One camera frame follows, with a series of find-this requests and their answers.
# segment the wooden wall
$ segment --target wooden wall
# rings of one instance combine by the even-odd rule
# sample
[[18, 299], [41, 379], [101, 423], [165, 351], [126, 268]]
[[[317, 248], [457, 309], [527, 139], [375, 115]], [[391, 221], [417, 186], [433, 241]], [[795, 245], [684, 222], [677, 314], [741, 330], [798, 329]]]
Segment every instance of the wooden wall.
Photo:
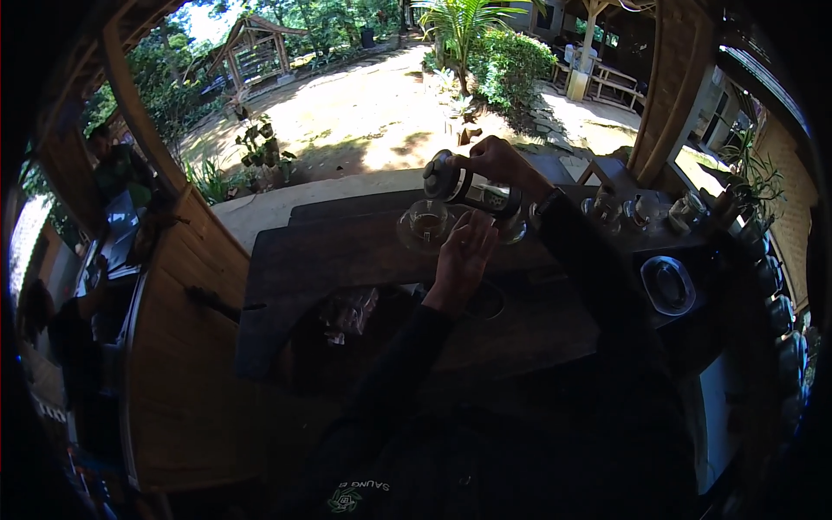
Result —
[[249, 256], [187, 186], [177, 224], [161, 237], [136, 289], [122, 410], [133, 485], [142, 492], [205, 488], [258, 475], [255, 386], [236, 378], [237, 325], [192, 304], [185, 288], [242, 306]]
[[104, 224], [104, 211], [81, 130], [73, 125], [66, 133], [52, 131], [44, 138], [38, 160], [69, 216], [88, 235], [96, 236]]
[[627, 163], [640, 185], [650, 187], [661, 173], [715, 54], [714, 24], [697, 2], [661, 0], [656, 4], [650, 88]]

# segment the black shirt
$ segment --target black shirt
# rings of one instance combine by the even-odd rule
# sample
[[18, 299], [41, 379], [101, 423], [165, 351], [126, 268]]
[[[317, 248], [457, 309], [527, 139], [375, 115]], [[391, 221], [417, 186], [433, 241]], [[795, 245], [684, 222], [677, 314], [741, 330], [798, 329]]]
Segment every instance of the black shirt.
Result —
[[480, 409], [413, 414], [453, 321], [420, 306], [312, 454], [275, 518], [688, 518], [696, 472], [681, 399], [646, 297], [566, 197], [542, 215], [557, 258], [601, 330], [597, 416], [552, 434]]
[[90, 322], [78, 312], [78, 298], [65, 302], [47, 327], [49, 345], [63, 372], [67, 410], [102, 387], [102, 347], [92, 338]]

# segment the concrete wall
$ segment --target concrete wall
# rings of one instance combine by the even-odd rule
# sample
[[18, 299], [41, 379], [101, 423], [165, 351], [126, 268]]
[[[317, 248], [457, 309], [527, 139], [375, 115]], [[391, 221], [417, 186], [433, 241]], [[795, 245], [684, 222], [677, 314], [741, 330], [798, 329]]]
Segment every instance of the concrete wall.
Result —
[[566, 5], [565, 0], [546, 0], [546, 4], [554, 7], [554, 14], [546, 28], [537, 26], [537, 8], [531, 3], [526, 2], [511, 2], [511, 7], [519, 7], [528, 10], [527, 14], [515, 14], [513, 20], [507, 20], [509, 27], [515, 31], [529, 32], [538, 35], [543, 40], [551, 42], [555, 36], [561, 31], [561, 20], [563, 18], [563, 8]]
[[786, 283], [795, 309], [808, 303], [806, 289], [806, 242], [809, 238], [809, 208], [818, 200], [815, 184], [795, 150], [797, 143], [785, 127], [769, 112], [762, 134], [755, 146], [783, 175], [782, 186], [786, 201], [778, 201], [776, 208], [783, 212], [772, 226], [776, 252], [783, 261]]

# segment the shrub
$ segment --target shrub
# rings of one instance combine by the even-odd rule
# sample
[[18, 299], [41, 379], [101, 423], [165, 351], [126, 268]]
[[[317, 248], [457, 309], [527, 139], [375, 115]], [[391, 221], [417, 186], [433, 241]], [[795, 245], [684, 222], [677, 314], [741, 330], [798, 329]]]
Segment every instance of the shrub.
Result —
[[479, 82], [477, 92], [507, 110], [530, 104], [534, 80], [549, 77], [556, 60], [533, 38], [492, 29], [476, 41], [470, 68]]

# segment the dark wooden table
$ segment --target dark wooden table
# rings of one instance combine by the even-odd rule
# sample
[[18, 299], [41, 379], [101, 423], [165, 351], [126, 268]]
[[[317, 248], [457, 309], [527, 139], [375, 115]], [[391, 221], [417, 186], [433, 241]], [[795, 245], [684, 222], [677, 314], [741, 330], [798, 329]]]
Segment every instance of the dark wooden table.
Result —
[[[597, 189], [561, 188], [575, 202]], [[670, 202], [655, 191], [621, 195], [636, 192], [663, 204]], [[402, 305], [401, 312], [385, 314], [386, 304], [379, 302], [368, 327], [375, 324], [385, 331], [370, 338], [348, 337], [340, 348], [305, 335], [304, 324], [316, 321], [310, 310], [338, 288], [433, 279], [436, 257], [408, 250], [395, 230], [402, 212], [421, 198], [421, 191], [402, 191], [299, 206], [287, 227], [261, 231], [251, 255], [240, 318], [237, 374], [277, 380], [301, 394], [316, 394], [320, 389], [325, 389], [323, 394], [337, 394], [347, 389], [401, 325], [402, 316], [409, 313], [408, 304], [390, 304], [391, 308]], [[649, 235], [623, 230], [611, 239], [629, 255], [649, 256], [704, 244], [696, 235], [678, 237], [660, 225]], [[533, 231], [519, 243], [495, 250], [486, 280], [507, 294], [505, 309], [491, 320], [463, 319], [428, 384], [495, 379], [594, 352], [597, 327], [592, 317]], [[533, 295], [536, 292], [546, 296]], [[656, 313], [656, 326], [670, 321], [659, 316]], [[290, 348], [284, 348], [290, 339]]]

